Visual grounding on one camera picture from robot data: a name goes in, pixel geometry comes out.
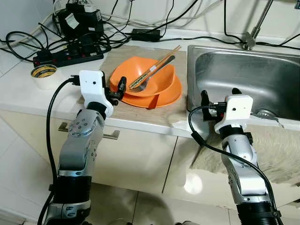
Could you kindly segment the orange plastic bowl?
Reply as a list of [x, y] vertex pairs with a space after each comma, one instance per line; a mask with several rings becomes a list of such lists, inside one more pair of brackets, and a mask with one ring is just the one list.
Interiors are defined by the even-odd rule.
[[[132, 83], [140, 77], [147, 69], [157, 63], [158, 60], [142, 57], [131, 57], [116, 67], [109, 81], [111, 90], [116, 90], [120, 79], [124, 76], [127, 78], [127, 84]], [[149, 79], [146, 88], [140, 92], [131, 92], [126, 90], [126, 94], [136, 97], [151, 97], [164, 92], [172, 86], [175, 81], [175, 68], [169, 64]]]

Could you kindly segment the metal fork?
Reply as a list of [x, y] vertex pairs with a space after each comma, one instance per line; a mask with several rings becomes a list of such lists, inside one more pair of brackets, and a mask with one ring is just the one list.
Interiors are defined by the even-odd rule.
[[174, 59], [176, 58], [176, 56], [172, 55], [169, 56], [169, 58], [167, 58], [157, 69], [155, 69], [152, 73], [150, 73], [150, 75], [148, 75], [147, 79], [144, 80], [141, 84], [139, 84], [139, 86], [137, 86], [136, 88], [131, 89], [132, 92], [140, 92], [146, 89], [146, 86], [148, 85], [148, 82], [150, 81], [150, 79], [153, 77], [153, 75], [155, 75], [156, 73], [158, 73], [160, 70], [162, 70], [164, 67], [166, 67], [168, 64], [170, 64]]

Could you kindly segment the stainless steel sink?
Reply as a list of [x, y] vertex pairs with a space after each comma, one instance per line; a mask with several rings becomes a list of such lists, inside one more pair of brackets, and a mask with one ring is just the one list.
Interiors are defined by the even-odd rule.
[[202, 90], [211, 102], [221, 102], [233, 88], [253, 98], [253, 113], [267, 109], [279, 119], [300, 120], [300, 56], [187, 47], [187, 111], [201, 105]]

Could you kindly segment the beige cloth counter mat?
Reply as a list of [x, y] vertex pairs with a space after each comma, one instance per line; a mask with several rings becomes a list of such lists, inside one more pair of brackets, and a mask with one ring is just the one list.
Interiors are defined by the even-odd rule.
[[[109, 79], [117, 66], [131, 57], [142, 57], [155, 59], [157, 62], [161, 60], [170, 51], [164, 49], [143, 48], [137, 46], [125, 46], [112, 50], [108, 53], [107, 58], [101, 66], [101, 71], [105, 73], [106, 83], [111, 85]], [[183, 93], [182, 96], [173, 104], [148, 110], [146, 108], [135, 107], [120, 102], [114, 107], [112, 118], [123, 120], [134, 120], [138, 122], [152, 123], [159, 126], [170, 127], [171, 123], [179, 120], [187, 120], [187, 54], [186, 52], [177, 51], [174, 56], [176, 58], [170, 64], [174, 66], [175, 75], [180, 79]]]

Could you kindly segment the white paper sheet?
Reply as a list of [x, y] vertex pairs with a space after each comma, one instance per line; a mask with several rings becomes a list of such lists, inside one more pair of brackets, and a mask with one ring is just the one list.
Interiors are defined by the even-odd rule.
[[187, 133], [191, 133], [191, 129], [189, 127], [188, 120], [179, 120], [177, 122], [171, 123], [171, 127], [174, 129], [179, 129], [185, 131]]

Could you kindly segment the metal sink drain strainer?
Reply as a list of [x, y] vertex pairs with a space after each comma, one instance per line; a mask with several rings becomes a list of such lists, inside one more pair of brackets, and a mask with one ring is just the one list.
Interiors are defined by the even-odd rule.
[[278, 120], [277, 116], [267, 109], [259, 109], [255, 112], [255, 116], [267, 120]]

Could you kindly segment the metal faucet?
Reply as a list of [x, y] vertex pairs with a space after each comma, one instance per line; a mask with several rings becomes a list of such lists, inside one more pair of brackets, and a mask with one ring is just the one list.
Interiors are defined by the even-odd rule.
[[289, 43], [290, 41], [292, 41], [295, 38], [298, 38], [298, 36], [300, 36], [300, 34], [296, 34], [293, 37], [290, 37], [288, 39], [286, 39], [285, 41], [283, 41], [280, 44], [272, 44], [272, 43], [267, 43], [267, 42], [257, 42], [257, 37], [258, 34], [261, 31], [261, 26], [270, 10], [270, 7], [272, 6], [274, 0], [267, 0], [264, 9], [261, 12], [261, 15], [256, 23], [256, 25], [253, 27], [253, 29], [251, 30], [251, 32], [245, 32], [243, 34], [242, 37], [242, 41], [241, 41], [241, 47], [242, 49], [246, 50], [246, 51], [250, 51], [252, 50], [256, 45], [261, 45], [261, 46], [270, 46], [270, 47], [282, 47], [282, 48], [289, 48], [289, 49], [299, 49], [296, 47], [291, 47], [291, 46], [287, 46], [286, 44]]

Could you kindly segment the black power adapter brick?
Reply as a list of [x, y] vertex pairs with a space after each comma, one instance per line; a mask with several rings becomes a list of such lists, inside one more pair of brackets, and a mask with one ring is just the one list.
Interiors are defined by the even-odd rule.
[[128, 35], [134, 41], [157, 42], [162, 37], [160, 30], [132, 29]]

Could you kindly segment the black power strip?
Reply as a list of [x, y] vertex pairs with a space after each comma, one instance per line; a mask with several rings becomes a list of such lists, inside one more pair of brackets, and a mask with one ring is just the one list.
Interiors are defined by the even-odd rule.
[[99, 48], [68, 47], [63, 51], [54, 53], [49, 51], [38, 51], [33, 58], [33, 64], [34, 66], [52, 65], [60, 68], [103, 58], [104, 56]]

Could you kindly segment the beige hanging towel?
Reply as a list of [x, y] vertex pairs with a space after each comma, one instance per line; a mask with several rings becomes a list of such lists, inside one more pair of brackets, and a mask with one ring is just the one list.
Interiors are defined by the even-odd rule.
[[[258, 167], [275, 184], [300, 185], [300, 133], [290, 129], [250, 125], [245, 129], [253, 136]], [[226, 173], [221, 154], [201, 147], [191, 169]]]

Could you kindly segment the cream cabinet door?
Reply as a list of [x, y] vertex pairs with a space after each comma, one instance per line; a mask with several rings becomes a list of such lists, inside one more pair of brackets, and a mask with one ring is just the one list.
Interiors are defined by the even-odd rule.
[[[212, 173], [190, 168], [198, 152], [199, 145], [193, 139], [178, 138], [163, 195], [183, 201], [233, 209], [235, 205], [227, 173]], [[299, 186], [272, 182], [271, 184], [279, 209], [300, 198]]]
[[[45, 116], [0, 111], [0, 117], [49, 161]], [[105, 134], [118, 131], [116, 140], [103, 138], [97, 148], [92, 174], [94, 183], [159, 194], [163, 190], [176, 137], [106, 126]]]

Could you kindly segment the black battery charger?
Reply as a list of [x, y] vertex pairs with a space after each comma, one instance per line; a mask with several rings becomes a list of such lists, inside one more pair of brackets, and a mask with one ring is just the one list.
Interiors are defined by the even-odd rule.
[[60, 34], [67, 39], [79, 38], [88, 33], [103, 34], [101, 11], [92, 4], [67, 3], [55, 13]]

